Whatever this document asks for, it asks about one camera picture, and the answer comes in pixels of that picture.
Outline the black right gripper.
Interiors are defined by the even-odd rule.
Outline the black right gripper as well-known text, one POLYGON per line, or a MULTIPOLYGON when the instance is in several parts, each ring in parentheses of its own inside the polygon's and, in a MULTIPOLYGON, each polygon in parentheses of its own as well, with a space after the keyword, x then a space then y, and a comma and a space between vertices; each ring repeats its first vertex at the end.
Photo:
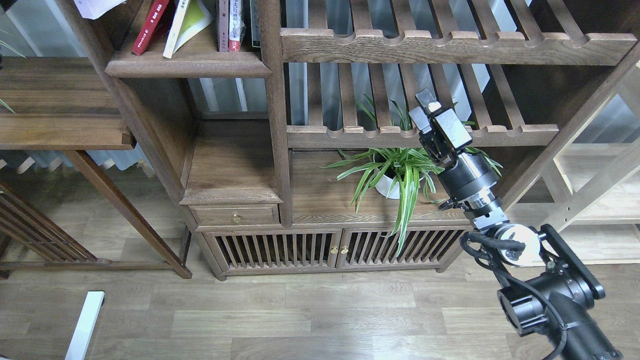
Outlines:
POLYGON ((468 152, 473 139, 453 109, 443 109, 429 88, 414 96, 420 108, 409 116, 419 140, 434 163, 443 168, 439 182, 453 207, 482 208, 493 203, 498 174, 481 153, 468 152))

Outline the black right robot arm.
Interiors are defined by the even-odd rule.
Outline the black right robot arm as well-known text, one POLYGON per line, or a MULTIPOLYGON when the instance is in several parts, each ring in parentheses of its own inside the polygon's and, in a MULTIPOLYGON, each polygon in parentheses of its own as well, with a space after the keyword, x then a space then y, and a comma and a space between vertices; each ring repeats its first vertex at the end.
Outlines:
POLYGON ((443 167, 438 178, 449 199, 440 208, 461 208, 473 225, 461 247, 502 285, 497 298, 516 332, 545 335, 554 346, 549 360, 621 360, 587 312, 606 296, 601 283, 553 226, 510 222, 491 191, 498 174, 484 155, 468 151, 473 139, 455 110, 427 88, 415 98, 409 115, 420 143, 443 167))

